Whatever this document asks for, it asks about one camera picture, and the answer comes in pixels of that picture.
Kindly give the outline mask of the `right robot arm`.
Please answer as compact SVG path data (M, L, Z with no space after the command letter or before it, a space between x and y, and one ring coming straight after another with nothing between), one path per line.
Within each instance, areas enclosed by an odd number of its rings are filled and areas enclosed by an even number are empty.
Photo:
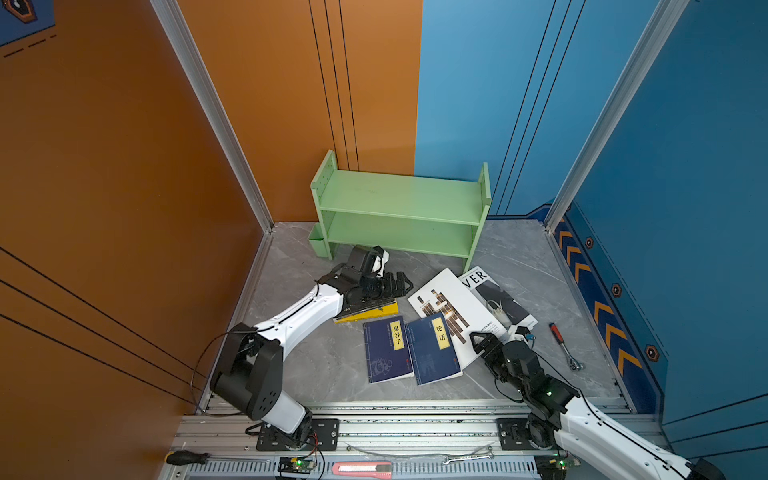
M531 443L575 455L610 479L723 479L713 463L691 462L610 419L570 383L546 373L524 341L470 334L495 379L512 385L529 409Z

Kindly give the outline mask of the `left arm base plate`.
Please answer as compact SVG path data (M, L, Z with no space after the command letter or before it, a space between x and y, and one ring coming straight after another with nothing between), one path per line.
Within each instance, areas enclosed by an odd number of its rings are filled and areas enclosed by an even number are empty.
M299 440L269 424L263 426L257 438L258 451L335 451L338 445L340 421L337 418L313 418L308 437Z

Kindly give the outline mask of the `black book with gold title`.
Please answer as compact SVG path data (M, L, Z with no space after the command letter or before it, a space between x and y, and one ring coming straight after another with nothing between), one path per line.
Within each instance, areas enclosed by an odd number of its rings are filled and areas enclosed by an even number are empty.
M391 302L396 299L396 298L390 298L390 299L383 299L383 300L348 300L347 299L348 292L344 294L342 309L339 313L340 316L357 313L362 310L371 308L372 306L378 306L383 303Z

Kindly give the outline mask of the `white book with brown blocks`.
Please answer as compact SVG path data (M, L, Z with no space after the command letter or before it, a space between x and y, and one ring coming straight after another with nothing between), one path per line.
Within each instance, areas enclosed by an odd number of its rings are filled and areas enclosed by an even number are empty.
M471 333L490 333L500 339L507 337L508 329L448 268L412 293L408 302L421 318L436 314L444 317L462 369L478 358Z

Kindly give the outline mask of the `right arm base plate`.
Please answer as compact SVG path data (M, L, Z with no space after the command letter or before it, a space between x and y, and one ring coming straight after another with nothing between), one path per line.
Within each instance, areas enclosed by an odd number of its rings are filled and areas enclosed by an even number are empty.
M499 418L496 420L499 443L503 451L536 450L532 443L527 418Z

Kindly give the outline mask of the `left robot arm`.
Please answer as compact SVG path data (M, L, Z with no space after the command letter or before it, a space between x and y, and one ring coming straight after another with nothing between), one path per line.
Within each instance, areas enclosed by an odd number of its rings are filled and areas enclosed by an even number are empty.
M315 281L304 297L254 326L238 323L223 335L209 378L212 393L253 421L301 446L312 433L312 412L283 390L283 362L326 321L395 301L413 289L402 271L393 273L382 247L356 246L346 262Z

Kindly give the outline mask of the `white LOVER magazine book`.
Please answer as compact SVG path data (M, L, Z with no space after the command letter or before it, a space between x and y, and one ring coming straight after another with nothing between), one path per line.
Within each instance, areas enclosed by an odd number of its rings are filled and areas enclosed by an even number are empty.
M506 332L500 336L502 342L508 341L518 326L527 327L534 335L537 319L481 267L473 267L461 275L459 281L504 327Z

